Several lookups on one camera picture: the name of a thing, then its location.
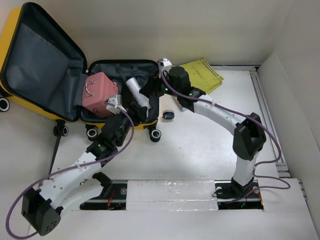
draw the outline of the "metal handle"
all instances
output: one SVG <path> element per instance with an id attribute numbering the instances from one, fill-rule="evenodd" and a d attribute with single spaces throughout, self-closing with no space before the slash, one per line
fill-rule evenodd
<path id="1" fill-rule="evenodd" d="M 89 80 L 85 81 L 85 85 L 84 85 L 84 88 L 85 88 L 86 92 L 92 96 L 93 93 L 88 90 L 88 82 L 91 82 L 92 84 L 94 84 L 95 81 L 89 79 Z"/>

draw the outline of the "robotic arm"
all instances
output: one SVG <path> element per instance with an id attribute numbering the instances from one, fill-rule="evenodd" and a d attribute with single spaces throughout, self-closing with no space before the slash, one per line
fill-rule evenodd
<path id="1" fill-rule="evenodd" d="M 257 157 L 266 142 L 264 131 L 250 120 L 239 122 L 234 114 L 215 104 L 209 104 L 214 101 L 202 90 L 191 86 L 189 75 L 184 68 L 172 67 L 170 61 L 164 58 L 159 70 L 160 76 L 165 77 L 166 83 L 175 91 L 170 90 L 164 81 L 156 77 L 150 79 L 140 93 L 147 98 L 150 95 L 161 97 L 164 94 L 176 96 L 184 108 L 203 115 L 227 129 L 233 135 L 233 150 L 237 155 L 237 161 L 231 185 L 223 191 L 227 192 L 226 198 L 232 196 L 236 199 L 247 194 L 252 189 L 253 169 Z M 121 106 L 121 97 L 115 95 L 108 102 L 112 104 L 108 105 L 108 110 L 115 115 L 106 119 L 101 134 L 73 164 L 78 167 L 49 179 L 37 190 L 31 188 L 24 194 L 22 215 L 41 236 L 50 233 L 68 211 L 102 192 L 106 196 L 110 193 L 112 180 L 99 172 L 108 162 L 79 167 L 81 164 L 113 156 L 118 152 L 117 147 L 124 143 L 131 123 L 125 115 L 118 114 L 119 110 L 116 107 Z M 251 113 L 250 117 L 261 123 L 257 114 Z"/>

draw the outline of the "caster wheel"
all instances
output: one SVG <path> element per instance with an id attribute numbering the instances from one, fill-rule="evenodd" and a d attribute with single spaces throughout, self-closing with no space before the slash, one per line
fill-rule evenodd
<path id="1" fill-rule="evenodd" d="M 66 137 L 66 136 L 68 136 L 68 133 L 69 133 L 68 127 L 67 127 L 67 126 L 64 126 L 64 127 L 63 127 L 63 130 L 62 130 L 62 136 L 63 136 L 63 137 Z"/>
<path id="2" fill-rule="evenodd" d="M 0 97 L 0 113 L 5 113 L 10 109 L 10 102 L 4 97 Z"/>
<path id="3" fill-rule="evenodd" d="M 98 128 L 92 127 L 86 130 L 86 136 L 89 141 L 93 142 L 98 137 Z"/>
<path id="4" fill-rule="evenodd" d="M 154 143 L 159 142 L 161 139 L 161 132 L 158 129 L 154 129 L 150 132 L 150 140 Z"/>
<path id="5" fill-rule="evenodd" d="M 58 136 L 63 136 L 63 137 L 65 137 L 65 136 L 68 135 L 68 133 L 69 133 L 69 129 L 68 129 L 67 126 L 63 126 L 62 129 L 59 129 L 59 127 L 57 127 L 57 126 L 55 126 L 55 127 L 53 128 L 53 135 L 54 135 L 55 137 L 58 137 Z"/>

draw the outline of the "yellow cloth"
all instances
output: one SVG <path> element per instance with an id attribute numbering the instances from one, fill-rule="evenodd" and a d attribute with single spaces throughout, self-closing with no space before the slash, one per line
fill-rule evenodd
<path id="1" fill-rule="evenodd" d="M 191 85 L 209 94 L 222 84 L 224 78 L 210 66 L 205 58 L 181 65 L 189 74 Z"/>

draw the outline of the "suitcase lid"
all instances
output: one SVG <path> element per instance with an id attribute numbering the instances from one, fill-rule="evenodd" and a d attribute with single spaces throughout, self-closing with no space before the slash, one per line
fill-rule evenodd
<path id="1" fill-rule="evenodd" d="M 85 54 L 56 21 L 38 4 L 25 3 L 1 68 L 2 86 L 46 112 L 76 121 L 86 70 Z"/>

